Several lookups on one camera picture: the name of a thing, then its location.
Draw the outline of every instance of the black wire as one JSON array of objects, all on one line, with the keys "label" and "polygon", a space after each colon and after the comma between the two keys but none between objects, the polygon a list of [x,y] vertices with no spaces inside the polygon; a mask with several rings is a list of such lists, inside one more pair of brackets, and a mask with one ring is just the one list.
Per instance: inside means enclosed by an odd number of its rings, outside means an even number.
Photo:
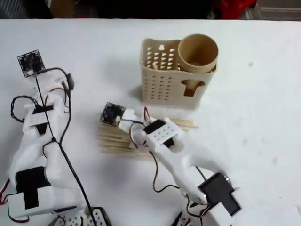
[{"label": "black wire", "polygon": [[[40,94],[40,98],[41,98],[41,101],[42,101],[43,108],[46,109],[37,77],[35,77],[35,79],[36,79],[36,83],[37,83],[37,87],[38,87],[38,91],[39,91],[39,94]],[[55,137],[53,135],[53,132],[52,132],[52,129],[51,129],[51,126],[50,126],[50,122],[49,122],[49,118],[48,118],[48,114],[47,114],[46,110],[45,110],[45,115],[46,115],[46,119],[47,119],[47,123],[48,123],[49,129],[50,129],[51,136]]]},{"label": "black wire", "polygon": [[12,100],[12,102],[11,102],[11,104],[10,104],[10,116],[11,116],[13,119],[15,119],[15,120],[17,120],[17,121],[23,123],[25,119],[19,119],[19,118],[17,118],[17,117],[15,116],[15,113],[14,113],[15,102],[16,102],[16,100],[19,99],[19,98],[30,99],[30,100],[36,105],[36,107],[39,106],[39,104],[38,104],[38,102],[37,102],[36,99],[34,99],[34,98],[30,97],[30,96],[26,96],[26,95],[17,96],[17,97],[15,97],[15,98]]},{"label": "black wire", "polygon": [[194,213],[190,213],[190,212],[189,212],[188,208],[189,208],[190,199],[189,199],[188,195],[186,195],[186,198],[187,198],[187,200],[188,200],[188,201],[187,201],[187,205],[186,205],[186,211],[187,211],[187,213],[188,213],[189,215],[195,217],[195,218],[201,218],[201,217],[203,217],[202,214],[196,215],[196,214],[194,214]]},{"label": "black wire", "polygon": [[156,164],[156,173],[155,173],[154,181],[153,181],[153,183],[152,183],[152,187],[153,187],[154,191],[157,192],[157,193],[160,193],[160,192],[163,192],[163,191],[164,191],[166,188],[168,188],[168,187],[174,187],[174,188],[180,189],[178,186],[175,186],[175,185],[166,185],[166,186],[163,187],[161,190],[157,190],[157,189],[155,188],[155,183],[156,183],[156,179],[157,179],[158,172],[159,172],[159,166],[158,166],[158,163],[157,163],[157,160],[156,160],[154,154],[153,154],[152,152],[150,152],[150,154],[151,154],[152,157],[154,158],[155,164]]},{"label": "black wire", "polygon": [[186,224],[184,226],[188,226],[190,222],[191,222],[191,220],[188,219],[188,221],[186,222]]},{"label": "black wire", "polygon": [[131,121],[131,122],[134,122],[134,123],[138,123],[138,124],[144,125],[143,122],[136,121],[136,120],[131,120],[131,119],[120,119],[120,121]]},{"label": "black wire", "polygon": [[48,68],[48,69],[44,69],[42,71],[39,71],[37,73],[37,75],[45,73],[45,72],[53,71],[53,70],[59,70],[59,71],[63,72],[64,75],[67,77],[67,73],[62,68],[59,68],[59,67],[51,67],[51,68]]},{"label": "black wire", "polygon": [[44,148],[45,148],[47,145],[49,145],[49,144],[51,144],[51,143],[53,143],[53,142],[55,142],[54,139],[52,139],[51,141],[49,141],[48,143],[46,143],[46,144],[43,145],[43,147],[42,147],[42,152],[43,152],[43,155],[45,156],[45,158],[47,158],[47,156],[45,155]]},{"label": "black wire", "polygon": [[202,178],[203,178],[204,180],[206,180],[205,175],[202,173],[202,171],[199,169],[199,167],[195,166],[195,168],[196,168],[197,171],[202,175]]},{"label": "black wire", "polygon": [[15,195],[15,194],[11,194],[11,193],[7,194],[7,195],[4,197],[3,202],[5,202],[5,200],[6,200],[7,197],[9,197],[10,195]]},{"label": "black wire", "polygon": [[[39,74],[40,74],[40,73],[44,73],[44,72],[48,72],[48,71],[51,71],[51,70],[60,70],[60,71],[62,71],[62,72],[65,74],[65,76],[67,77],[66,72],[65,72],[63,69],[61,69],[61,68],[49,68],[49,69],[45,69],[45,70],[39,72]],[[44,104],[44,101],[43,101],[43,96],[42,96],[42,93],[41,93],[41,91],[40,91],[40,86],[39,86],[39,82],[38,82],[37,77],[35,77],[35,80],[36,80],[36,83],[37,83],[37,87],[38,87],[38,90],[39,90],[39,94],[40,94],[40,98],[41,98],[41,100],[42,100],[43,107],[45,108],[45,104]],[[72,172],[72,174],[73,174],[73,176],[74,176],[74,178],[75,178],[75,180],[76,180],[76,182],[78,183],[81,192],[83,193],[83,196],[84,196],[85,201],[86,201],[86,203],[87,203],[87,207],[88,207],[88,209],[89,209],[89,211],[90,211],[90,214],[91,214],[91,218],[92,218],[93,224],[94,224],[95,226],[97,226],[97,222],[96,222],[96,220],[95,220],[95,218],[94,218],[93,211],[92,211],[90,202],[89,202],[89,200],[88,200],[88,197],[87,197],[87,195],[86,195],[85,189],[84,189],[84,187],[83,187],[83,185],[82,185],[82,183],[81,183],[81,181],[80,181],[80,179],[79,179],[77,173],[75,172],[75,170],[74,170],[74,168],[73,168],[73,166],[72,166],[72,164],[71,164],[71,162],[70,162],[70,160],[69,160],[69,158],[68,158],[68,155],[66,154],[66,152],[65,152],[65,150],[63,149],[63,146],[62,146],[62,142],[63,142],[64,135],[65,135],[65,133],[66,133],[68,127],[69,127],[70,121],[71,121],[71,92],[70,92],[69,90],[68,90],[68,94],[69,94],[69,95],[68,95],[68,96],[69,96],[69,98],[68,98],[68,99],[69,99],[69,103],[68,103],[68,104],[69,104],[69,119],[68,119],[67,125],[66,125],[66,127],[65,127],[65,130],[64,130],[64,132],[63,132],[63,134],[62,134],[62,137],[61,137],[61,139],[60,139],[60,142],[58,142],[58,141],[56,140],[56,138],[53,136],[53,133],[52,133],[52,129],[51,129],[51,126],[50,126],[50,121],[49,121],[49,118],[48,118],[47,111],[45,111],[45,115],[46,115],[46,119],[47,119],[47,123],[48,123],[48,125],[49,125],[49,129],[50,129],[51,135],[52,135],[52,139],[55,140],[55,142],[59,145],[60,150],[61,150],[61,152],[62,152],[62,154],[63,154],[63,156],[64,156],[64,158],[65,158],[65,160],[66,160],[66,162],[67,162],[67,164],[68,164],[68,166],[69,166],[69,168],[70,168],[70,170],[71,170],[71,172]]]},{"label": "black wire", "polygon": [[23,223],[28,223],[29,222],[29,216],[27,216],[27,219],[26,220],[16,220],[16,219],[13,219],[10,214],[9,214],[9,207],[8,207],[8,217],[11,221],[15,222],[15,223],[19,223],[19,224],[23,224]]},{"label": "black wire", "polygon": [[60,219],[62,219],[63,220],[63,222],[64,222],[64,225],[66,224],[66,221],[65,221],[65,219],[62,217],[62,216],[60,216],[60,215],[57,215],[58,216],[58,218],[60,218]]}]

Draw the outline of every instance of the cable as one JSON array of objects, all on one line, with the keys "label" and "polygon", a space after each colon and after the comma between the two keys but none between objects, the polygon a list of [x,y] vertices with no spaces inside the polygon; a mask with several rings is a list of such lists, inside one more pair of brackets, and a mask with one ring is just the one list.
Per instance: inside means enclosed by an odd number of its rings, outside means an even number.
[{"label": "cable", "polygon": [[202,175],[202,178],[204,179],[204,180],[206,180],[206,177],[205,177],[205,175],[202,173],[202,171],[199,169],[199,167],[197,167],[197,166],[194,166],[196,169],[197,169],[197,171]]},{"label": "cable", "polygon": [[131,139],[131,141],[133,142],[135,148],[138,149],[139,146],[138,146],[137,143],[134,141],[133,134],[132,134],[132,128],[133,128],[134,124],[140,124],[140,125],[143,125],[143,126],[144,126],[144,124],[143,124],[142,122],[140,122],[140,121],[133,122],[133,124],[131,125],[131,127],[130,127],[130,129],[129,129],[129,136],[130,136],[130,139]]},{"label": "cable", "polygon": [[14,113],[15,102],[16,102],[16,100],[19,99],[19,98],[30,99],[30,100],[36,105],[36,107],[39,106],[39,104],[38,104],[38,102],[37,102],[36,99],[34,99],[34,98],[30,97],[30,96],[26,96],[26,95],[17,96],[17,97],[15,97],[15,98],[13,99],[13,101],[12,101],[11,104],[10,104],[10,116],[11,116],[13,119],[15,119],[15,120],[17,120],[17,121],[23,123],[25,119],[19,119],[19,118],[17,118],[17,117],[15,116],[15,113]]},{"label": "cable", "polygon": [[43,74],[43,73],[49,72],[49,71],[54,71],[54,70],[59,70],[59,71],[63,72],[64,75],[67,77],[67,73],[66,73],[62,68],[60,68],[60,67],[51,67],[51,68],[48,68],[48,69],[44,69],[44,70],[42,70],[42,71],[39,71],[39,72],[37,73],[37,75]]},{"label": "cable", "polygon": [[55,141],[56,141],[56,140],[51,139],[51,141],[49,141],[48,143],[46,143],[46,144],[43,145],[43,147],[42,147],[42,152],[43,152],[43,155],[45,156],[45,158],[47,158],[47,156],[45,155],[44,148],[45,148],[47,145],[49,145],[49,144],[51,144],[51,143],[53,143],[53,142],[55,142]]},{"label": "cable", "polygon": [[186,224],[184,226],[188,226],[190,224],[191,220],[188,219],[188,221],[186,222]]},{"label": "cable", "polygon": [[187,211],[187,213],[188,213],[189,215],[195,217],[195,218],[202,218],[202,217],[204,216],[204,214],[202,213],[202,210],[206,210],[207,208],[209,208],[209,205],[207,205],[207,207],[206,207],[205,209],[202,209],[199,215],[196,215],[196,214],[190,213],[190,211],[188,210],[188,208],[189,208],[189,203],[190,203],[190,199],[189,199],[188,195],[186,195],[186,198],[187,198],[187,200],[188,200],[188,201],[187,201],[187,205],[186,205],[186,211]]},{"label": "cable", "polygon": [[[39,85],[39,82],[38,82],[37,77],[35,77],[35,79],[36,79],[38,91],[39,91],[39,94],[40,94],[40,98],[41,98],[41,101],[42,101],[42,105],[43,105],[43,108],[45,109],[46,106],[45,106],[44,101],[43,101],[43,96],[42,96],[42,93],[41,93],[40,85]],[[47,123],[48,123],[48,126],[49,126],[49,130],[50,130],[51,136],[52,136],[52,137],[55,137],[55,136],[53,135],[53,132],[52,132],[52,129],[51,129],[51,126],[50,126],[50,122],[49,122],[49,118],[48,118],[47,111],[45,110],[44,112],[45,112],[45,115],[46,115],[46,119],[47,119]]]},{"label": "cable", "polygon": [[120,121],[131,121],[131,122],[134,122],[134,123],[138,123],[138,124],[144,125],[143,122],[136,121],[136,120],[131,120],[131,119],[120,119]]},{"label": "cable", "polygon": [[63,220],[63,222],[64,222],[64,225],[66,224],[66,221],[65,221],[65,219],[64,219],[64,218],[63,218],[61,215],[57,215],[57,217]]},{"label": "cable", "polygon": [[150,114],[149,114],[149,111],[147,110],[147,107],[144,107],[144,121],[147,121],[146,120],[146,116],[148,117],[148,121],[151,120],[151,117],[150,117]]},{"label": "cable", "polygon": [[154,191],[157,192],[157,193],[160,193],[160,192],[163,192],[163,191],[164,191],[166,188],[168,188],[168,187],[174,187],[174,188],[180,189],[180,187],[178,187],[178,186],[176,186],[176,185],[166,185],[166,186],[163,187],[161,190],[157,190],[157,189],[155,188],[155,183],[156,183],[156,179],[157,179],[158,172],[159,172],[159,166],[158,166],[158,163],[157,163],[157,160],[156,160],[154,154],[153,154],[152,152],[150,152],[150,154],[151,154],[152,157],[154,158],[155,164],[156,164],[156,173],[155,173],[154,180],[153,180],[153,182],[152,182],[152,187],[153,187]]},{"label": "cable", "polygon": [[2,189],[1,189],[1,191],[0,191],[0,206],[5,205],[5,204],[7,203],[7,200],[6,200],[7,196],[5,196],[4,199],[2,200],[2,195],[3,195],[3,193],[6,191],[6,189],[7,189],[8,185],[9,185],[9,183],[10,183],[10,180],[8,179],[8,180],[4,183],[4,185],[3,185],[3,187],[2,187]]},{"label": "cable", "polygon": [[10,214],[9,214],[9,207],[8,207],[8,217],[9,219],[11,219],[12,221],[14,221],[15,223],[19,223],[19,224],[24,224],[24,223],[28,223],[29,222],[29,217],[27,217],[26,220],[16,220],[16,219],[13,219]]},{"label": "cable", "polygon": [[[48,72],[48,71],[51,71],[51,70],[61,70],[61,71],[65,74],[65,76],[67,77],[66,72],[65,72],[63,69],[61,69],[61,68],[49,68],[49,69],[43,70],[43,71],[40,72],[40,73]],[[39,86],[39,82],[38,82],[37,77],[35,77],[35,80],[36,80],[36,83],[37,83],[37,87],[38,87],[38,91],[39,91],[39,94],[40,94],[40,98],[41,98],[43,107],[45,108],[45,104],[44,104],[44,101],[43,101],[43,96],[42,96],[42,93],[41,93],[41,90],[40,90],[40,86]],[[77,173],[75,172],[75,170],[74,170],[74,168],[73,168],[73,166],[72,166],[72,164],[71,164],[71,162],[70,162],[70,160],[69,160],[69,158],[68,158],[68,155],[66,154],[66,152],[65,152],[65,150],[63,149],[63,146],[62,146],[63,138],[64,138],[64,136],[65,136],[65,134],[66,134],[66,131],[67,131],[68,127],[69,127],[69,124],[70,124],[70,121],[71,121],[71,117],[72,117],[72,114],[71,114],[71,92],[70,92],[69,90],[68,90],[68,94],[67,94],[67,95],[68,95],[68,97],[69,97],[69,100],[68,100],[68,104],[69,104],[69,119],[68,119],[68,122],[67,122],[67,124],[66,124],[65,130],[63,131],[63,134],[62,134],[62,136],[61,136],[60,142],[58,142],[58,141],[56,140],[56,138],[53,136],[53,133],[52,133],[52,129],[51,129],[51,126],[50,126],[50,121],[49,121],[49,118],[48,118],[47,111],[45,111],[45,115],[46,115],[46,119],[47,119],[47,123],[48,123],[48,125],[49,125],[49,129],[50,129],[51,135],[52,135],[52,139],[55,140],[55,142],[59,145],[60,150],[61,150],[61,152],[62,152],[62,154],[63,154],[63,156],[64,156],[64,158],[65,158],[65,160],[66,160],[66,162],[67,162],[67,164],[68,164],[68,166],[69,166],[69,168],[70,168],[70,170],[71,170],[71,172],[72,172],[72,174],[73,174],[73,176],[74,176],[74,178],[75,178],[75,180],[76,180],[76,182],[78,183],[81,192],[83,193],[83,196],[84,196],[85,201],[86,201],[86,203],[87,203],[87,207],[88,207],[89,212],[90,212],[90,214],[91,214],[91,218],[92,218],[93,224],[94,224],[95,226],[97,226],[97,222],[96,222],[96,220],[95,220],[95,218],[94,218],[93,211],[92,211],[90,202],[89,202],[89,200],[88,200],[87,194],[86,194],[86,192],[85,192],[85,189],[84,189],[84,187],[83,187],[83,185],[82,185],[82,183],[81,183],[81,181],[80,181],[80,179],[79,179]]]}]

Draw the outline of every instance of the bundle of wooden sticks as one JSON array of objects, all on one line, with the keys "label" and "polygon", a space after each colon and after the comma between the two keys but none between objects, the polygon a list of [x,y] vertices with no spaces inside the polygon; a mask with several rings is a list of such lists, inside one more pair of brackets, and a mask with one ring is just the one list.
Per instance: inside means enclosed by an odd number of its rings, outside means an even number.
[{"label": "bundle of wooden sticks", "polygon": [[[184,131],[188,131],[189,128],[197,127],[193,121],[182,119],[170,120],[180,126]],[[137,158],[139,160],[148,160],[149,157],[151,157],[149,153],[143,153],[130,148],[131,139],[129,135],[116,126],[101,122],[99,125],[99,140],[99,146],[103,153],[114,154],[118,157]]]}]

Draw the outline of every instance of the red object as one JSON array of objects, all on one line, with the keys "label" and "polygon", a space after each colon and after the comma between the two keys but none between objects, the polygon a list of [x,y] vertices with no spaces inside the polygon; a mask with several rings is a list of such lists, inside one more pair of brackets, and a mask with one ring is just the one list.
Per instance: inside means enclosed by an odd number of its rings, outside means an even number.
[{"label": "red object", "polygon": [[222,0],[215,7],[220,10],[223,20],[236,20],[246,8],[255,5],[257,0]]}]

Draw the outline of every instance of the ventilation hole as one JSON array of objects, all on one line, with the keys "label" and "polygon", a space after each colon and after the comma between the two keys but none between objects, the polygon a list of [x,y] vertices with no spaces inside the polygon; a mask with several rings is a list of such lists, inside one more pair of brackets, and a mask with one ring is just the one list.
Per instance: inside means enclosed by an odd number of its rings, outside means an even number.
[{"label": "ventilation hole", "polygon": [[163,46],[163,45],[160,45],[160,46],[159,46],[159,50],[161,50],[161,51],[165,50],[164,46]]}]

